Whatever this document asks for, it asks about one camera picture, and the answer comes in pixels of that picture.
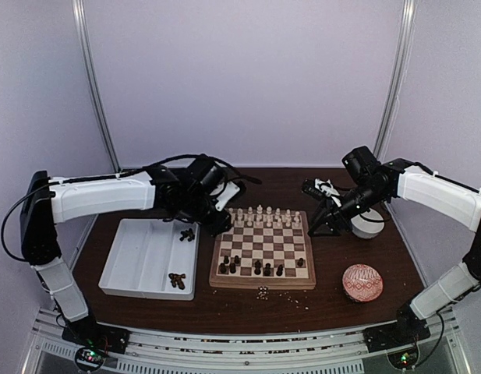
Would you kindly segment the wooden chess board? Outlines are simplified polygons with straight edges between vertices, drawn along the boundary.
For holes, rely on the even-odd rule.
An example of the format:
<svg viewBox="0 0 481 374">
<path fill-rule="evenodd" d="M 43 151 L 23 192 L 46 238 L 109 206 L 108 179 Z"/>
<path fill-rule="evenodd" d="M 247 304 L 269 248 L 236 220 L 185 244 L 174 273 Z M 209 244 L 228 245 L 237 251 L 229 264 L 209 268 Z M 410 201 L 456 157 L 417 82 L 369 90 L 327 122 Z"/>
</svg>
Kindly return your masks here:
<svg viewBox="0 0 481 374">
<path fill-rule="evenodd" d="M 255 289 L 266 287 L 277 290 L 313 290 L 317 285 L 313 248 L 307 234 L 307 214 L 302 212 L 302 228 L 232 228 L 217 236 L 210 266 L 209 284 L 216 288 Z M 229 256 L 230 263 L 235 256 L 241 258 L 241 265 L 236 273 L 219 272 L 219 265 L 224 256 Z M 299 268 L 299 258 L 306 260 L 306 267 Z M 262 263 L 260 275 L 254 274 L 254 263 Z M 263 268 L 266 263 L 272 265 L 272 276 L 265 277 Z M 284 266 L 282 277 L 275 275 L 279 265 Z"/>
</svg>

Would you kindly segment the dark chess piece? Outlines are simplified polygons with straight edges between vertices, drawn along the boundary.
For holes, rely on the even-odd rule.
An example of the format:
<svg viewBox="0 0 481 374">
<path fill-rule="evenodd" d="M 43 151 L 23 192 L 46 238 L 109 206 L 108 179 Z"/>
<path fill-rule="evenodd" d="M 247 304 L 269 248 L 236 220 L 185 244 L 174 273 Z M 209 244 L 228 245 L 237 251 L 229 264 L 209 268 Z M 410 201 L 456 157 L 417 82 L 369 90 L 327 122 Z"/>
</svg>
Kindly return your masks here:
<svg viewBox="0 0 481 374">
<path fill-rule="evenodd" d="M 262 263 L 257 260 L 255 263 L 254 263 L 254 274 L 255 275 L 260 275 L 261 274 L 261 269 L 262 269 Z"/>
<path fill-rule="evenodd" d="M 277 277 L 282 277 L 283 274 L 284 274 L 284 266 L 281 264 L 281 265 L 279 265 L 279 266 L 277 267 L 276 272 L 275 272 L 275 275 L 276 275 Z"/>
</svg>

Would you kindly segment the white plastic divided tray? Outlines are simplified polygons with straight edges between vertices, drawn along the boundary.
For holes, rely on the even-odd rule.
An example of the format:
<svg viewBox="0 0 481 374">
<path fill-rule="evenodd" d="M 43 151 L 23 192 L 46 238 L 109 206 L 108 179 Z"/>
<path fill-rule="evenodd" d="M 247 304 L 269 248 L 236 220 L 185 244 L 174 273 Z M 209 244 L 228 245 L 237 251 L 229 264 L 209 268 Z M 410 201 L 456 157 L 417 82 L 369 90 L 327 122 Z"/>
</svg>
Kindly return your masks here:
<svg viewBox="0 0 481 374">
<path fill-rule="evenodd" d="M 195 231 L 195 240 L 179 241 L 180 232 L 188 228 Z M 106 295 L 191 301 L 195 295 L 199 238 L 198 224 L 122 219 L 98 287 Z M 184 290 L 172 287 L 170 273 L 186 274 Z"/>
</svg>

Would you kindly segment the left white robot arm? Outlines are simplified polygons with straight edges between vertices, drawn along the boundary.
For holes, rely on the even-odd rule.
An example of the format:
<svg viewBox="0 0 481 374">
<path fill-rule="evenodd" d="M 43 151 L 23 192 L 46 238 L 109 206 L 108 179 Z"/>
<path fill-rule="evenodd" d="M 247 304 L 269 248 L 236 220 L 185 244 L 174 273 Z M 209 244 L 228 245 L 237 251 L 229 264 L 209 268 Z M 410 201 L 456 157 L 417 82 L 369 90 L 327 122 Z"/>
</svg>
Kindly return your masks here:
<svg viewBox="0 0 481 374">
<path fill-rule="evenodd" d="M 240 183 L 228 177 L 227 162 L 202 154 L 180 155 L 185 168 L 167 168 L 170 158 L 136 169 L 85 177 L 51 177 L 36 172 L 25 196 L 2 219 L 5 254 L 30 266 L 44 282 L 72 332 L 86 346 L 98 344 L 103 330 L 65 263 L 57 227 L 89 217 L 92 231 L 99 216 L 130 210 L 163 210 L 171 220 L 198 224 L 216 236 L 231 227 L 227 203 L 237 198 Z"/>
</svg>

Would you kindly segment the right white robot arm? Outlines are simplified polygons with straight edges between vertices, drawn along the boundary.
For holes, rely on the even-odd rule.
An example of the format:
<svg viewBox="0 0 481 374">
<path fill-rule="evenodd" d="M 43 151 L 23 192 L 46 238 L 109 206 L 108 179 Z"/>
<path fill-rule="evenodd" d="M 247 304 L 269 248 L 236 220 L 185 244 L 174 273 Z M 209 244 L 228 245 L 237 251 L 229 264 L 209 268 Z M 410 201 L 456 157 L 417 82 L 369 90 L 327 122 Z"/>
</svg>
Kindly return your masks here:
<svg viewBox="0 0 481 374">
<path fill-rule="evenodd" d="M 481 189 L 418 161 L 397 158 L 382 163 L 367 146 L 351 150 L 342 163 L 354 182 L 347 191 L 316 178 L 302 184 L 302 191 L 319 203 L 309 220 L 310 236 L 350 231 L 353 218 L 398 199 L 393 217 L 410 246 L 452 265 L 398 310 L 390 335 L 395 343 L 406 344 L 435 312 L 481 288 Z"/>
</svg>

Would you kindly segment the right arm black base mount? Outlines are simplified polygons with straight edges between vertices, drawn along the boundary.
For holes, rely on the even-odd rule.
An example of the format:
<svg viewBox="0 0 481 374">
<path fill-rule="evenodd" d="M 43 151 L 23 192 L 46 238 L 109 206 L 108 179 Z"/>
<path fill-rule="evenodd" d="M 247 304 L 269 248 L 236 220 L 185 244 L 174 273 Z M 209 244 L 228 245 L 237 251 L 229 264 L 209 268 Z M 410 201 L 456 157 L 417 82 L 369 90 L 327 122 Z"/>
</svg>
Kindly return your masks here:
<svg viewBox="0 0 481 374">
<path fill-rule="evenodd" d="M 430 336 L 430 330 L 426 326 L 413 330 L 401 330 L 398 322 L 368 327 L 363 331 L 363 338 L 369 353 L 414 344 Z"/>
</svg>

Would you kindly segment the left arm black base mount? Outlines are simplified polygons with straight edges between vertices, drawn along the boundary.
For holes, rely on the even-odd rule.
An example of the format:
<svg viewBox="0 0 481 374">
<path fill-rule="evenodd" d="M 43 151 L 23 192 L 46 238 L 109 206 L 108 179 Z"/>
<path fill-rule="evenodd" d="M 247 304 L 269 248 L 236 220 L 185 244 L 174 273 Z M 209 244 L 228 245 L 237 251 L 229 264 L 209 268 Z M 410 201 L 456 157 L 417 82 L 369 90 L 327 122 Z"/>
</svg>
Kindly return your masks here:
<svg viewBox="0 0 481 374">
<path fill-rule="evenodd" d="M 62 332 L 62 339 L 78 345 L 108 353 L 124 354 L 130 332 L 120 327 L 99 323 L 68 324 Z"/>
</svg>

